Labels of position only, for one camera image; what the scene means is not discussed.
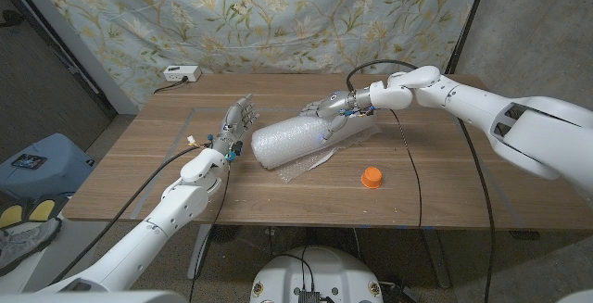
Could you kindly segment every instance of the power strip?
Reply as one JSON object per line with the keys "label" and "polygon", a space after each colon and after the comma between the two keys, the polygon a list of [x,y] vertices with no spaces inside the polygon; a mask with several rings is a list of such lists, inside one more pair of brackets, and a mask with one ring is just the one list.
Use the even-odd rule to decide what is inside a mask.
{"label": "power strip", "polygon": [[179,82],[184,76],[187,76],[188,82],[195,82],[200,78],[202,70],[198,66],[168,66],[163,74],[168,82]]}

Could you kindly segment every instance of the wooden surface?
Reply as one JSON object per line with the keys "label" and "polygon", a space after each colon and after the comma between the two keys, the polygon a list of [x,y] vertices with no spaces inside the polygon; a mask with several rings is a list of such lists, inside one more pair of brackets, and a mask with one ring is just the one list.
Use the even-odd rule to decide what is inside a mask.
{"label": "wooden surface", "polygon": [[[452,78],[483,86],[472,76]],[[353,82],[361,87],[380,79],[385,77],[357,75]],[[344,88],[343,75],[203,75],[197,83],[155,95],[67,204],[64,214],[74,220],[111,219],[168,152],[185,149],[189,134],[198,142],[206,141],[209,133],[216,134],[227,108],[245,94],[254,94],[261,115],[252,133],[291,118],[307,103]],[[484,193],[456,120],[446,111],[416,104],[397,115],[421,180],[423,227],[487,228]],[[218,223],[416,227],[420,203],[410,159],[391,112],[380,111],[378,118],[382,133],[339,150],[290,183],[255,160],[249,133],[242,156],[233,163]],[[170,150],[187,121],[179,143]],[[481,132],[468,129],[485,163],[498,229],[593,229],[593,212],[566,181],[546,181],[515,169],[494,154]],[[182,165],[195,155],[179,158],[162,172],[136,220],[154,208],[162,191],[179,177]],[[383,184],[376,190],[360,182],[370,166],[383,173]],[[211,199],[198,221],[214,219],[222,192]],[[131,218],[138,202],[123,220]]]}

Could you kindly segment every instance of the fabric backdrop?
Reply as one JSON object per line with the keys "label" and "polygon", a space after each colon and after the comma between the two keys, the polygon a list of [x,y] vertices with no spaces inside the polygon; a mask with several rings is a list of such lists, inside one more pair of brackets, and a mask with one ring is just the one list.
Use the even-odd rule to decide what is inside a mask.
{"label": "fabric backdrop", "polygon": [[[349,72],[396,58],[443,69],[473,0],[52,0],[142,108],[168,65]],[[393,72],[377,65],[366,72]]]}

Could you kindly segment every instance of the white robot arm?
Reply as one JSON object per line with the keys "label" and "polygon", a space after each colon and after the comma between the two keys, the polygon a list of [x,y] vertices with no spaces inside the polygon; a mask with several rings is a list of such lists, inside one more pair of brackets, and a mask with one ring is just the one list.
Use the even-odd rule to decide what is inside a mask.
{"label": "white robot arm", "polygon": [[240,155],[243,134],[259,117],[253,110],[254,105],[249,104],[251,97],[248,95],[229,108],[210,148],[202,150],[183,166],[181,178],[167,187],[155,209],[103,258],[39,293],[130,289],[169,238],[204,211],[208,198],[218,191],[219,175]]}
{"label": "white robot arm", "polygon": [[386,87],[379,81],[332,94],[301,114],[342,121],[348,113],[403,109],[410,105],[412,91],[420,105],[443,108],[484,132],[494,151],[513,165],[546,179],[562,176],[593,194],[593,112],[558,99],[507,98],[460,84],[426,66],[389,76]]}

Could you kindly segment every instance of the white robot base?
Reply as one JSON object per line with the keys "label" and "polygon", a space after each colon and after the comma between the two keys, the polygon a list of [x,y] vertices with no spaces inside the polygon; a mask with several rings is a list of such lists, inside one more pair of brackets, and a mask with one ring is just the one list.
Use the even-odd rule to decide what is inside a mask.
{"label": "white robot base", "polygon": [[[251,288],[251,303],[383,302],[377,277],[362,262],[327,246],[308,246],[303,257],[303,248],[279,255],[259,271]],[[300,258],[309,264],[313,279]]]}

